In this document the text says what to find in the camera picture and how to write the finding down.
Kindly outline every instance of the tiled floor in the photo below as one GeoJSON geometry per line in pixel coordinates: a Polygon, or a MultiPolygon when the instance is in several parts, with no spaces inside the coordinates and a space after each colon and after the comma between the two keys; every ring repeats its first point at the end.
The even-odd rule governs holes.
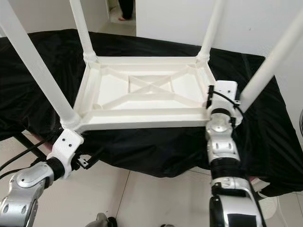
{"type": "Polygon", "coordinates": [[[128,35],[136,36],[136,20],[135,15],[131,20],[119,21],[118,18],[121,16],[121,10],[116,7],[110,11],[110,21],[105,24],[100,32],[115,34],[115,35],[128,35]]]}
{"type": "MultiPolygon", "coordinates": [[[[37,143],[33,136],[27,137],[37,143]]],[[[24,149],[14,138],[0,142],[0,165],[24,149]]],[[[6,170],[28,166],[34,159],[29,153],[6,170]]],[[[156,178],[98,162],[90,170],[78,170],[68,180],[58,180],[45,190],[34,227],[84,227],[99,212],[117,217],[119,227],[159,227],[162,223],[206,227],[211,196],[207,173],[195,167],[175,178],[156,178]]],[[[0,198],[8,191],[10,177],[0,181],[0,198]]],[[[280,204],[288,226],[301,227],[303,194],[283,195],[280,204]]],[[[284,226],[279,209],[267,220],[267,226],[284,226]]]]}

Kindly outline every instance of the black tablecloth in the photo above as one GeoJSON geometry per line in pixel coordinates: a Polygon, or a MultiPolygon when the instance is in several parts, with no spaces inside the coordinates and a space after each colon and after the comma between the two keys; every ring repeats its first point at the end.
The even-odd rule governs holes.
{"type": "MultiPolygon", "coordinates": [[[[200,47],[139,37],[90,33],[98,56],[195,56],[200,47]]],[[[48,69],[73,105],[85,63],[76,30],[30,34],[48,69]]],[[[234,80],[241,92],[264,57],[212,49],[216,79],[234,80]]],[[[248,175],[271,182],[279,193],[303,190],[303,153],[273,78],[245,113],[233,138],[248,175]]],[[[24,129],[59,135],[59,118],[7,38],[0,39],[0,140],[24,129]]],[[[205,129],[153,128],[87,131],[79,152],[157,177],[174,177],[199,166],[208,169],[205,129]]]]}

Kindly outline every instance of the white wall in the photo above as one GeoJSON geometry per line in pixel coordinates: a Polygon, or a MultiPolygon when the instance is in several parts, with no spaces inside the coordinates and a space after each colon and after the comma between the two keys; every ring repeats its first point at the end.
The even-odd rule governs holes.
{"type": "MultiPolygon", "coordinates": [[[[213,3],[213,0],[137,0],[137,36],[201,45],[213,3]]],[[[228,0],[214,47],[267,56],[302,8],[302,0],[228,0]]],[[[303,38],[275,75],[303,143],[299,129],[303,109],[303,38]]]]}
{"type": "MultiPolygon", "coordinates": [[[[25,30],[30,32],[76,28],[69,0],[10,0],[25,30]]],[[[107,0],[82,0],[89,31],[108,21],[107,0]]]]}

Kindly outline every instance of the black cloth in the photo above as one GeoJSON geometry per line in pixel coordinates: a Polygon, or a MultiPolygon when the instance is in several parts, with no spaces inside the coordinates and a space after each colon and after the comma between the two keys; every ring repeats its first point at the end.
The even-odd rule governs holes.
{"type": "Polygon", "coordinates": [[[119,0],[120,8],[122,10],[122,17],[124,19],[130,19],[133,15],[134,0],[119,0]]]}
{"type": "MultiPolygon", "coordinates": [[[[98,56],[195,56],[200,47],[110,34],[90,33],[98,56]]],[[[30,34],[59,87],[74,104],[85,69],[76,30],[30,34]]],[[[212,49],[216,79],[234,80],[241,92],[264,57],[212,49]]],[[[273,78],[233,132],[242,169],[283,192],[303,190],[303,153],[273,78]]],[[[42,138],[59,135],[59,118],[7,38],[0,39],[0,140],[24,129],[42,138]]],[[[199,166],[209,169],[205,128],[87,131],[79,152],[156,177],[175,177],[199,166]]]]}

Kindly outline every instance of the person's leg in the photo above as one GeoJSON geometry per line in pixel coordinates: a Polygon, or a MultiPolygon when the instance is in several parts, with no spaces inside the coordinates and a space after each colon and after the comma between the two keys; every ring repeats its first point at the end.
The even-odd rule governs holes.
{"type": "Polygon", "coordinates": [[[122,10],[122,17],[125,20],[132,18],[134,10],[134,0],[119,0],[122,10]]]}

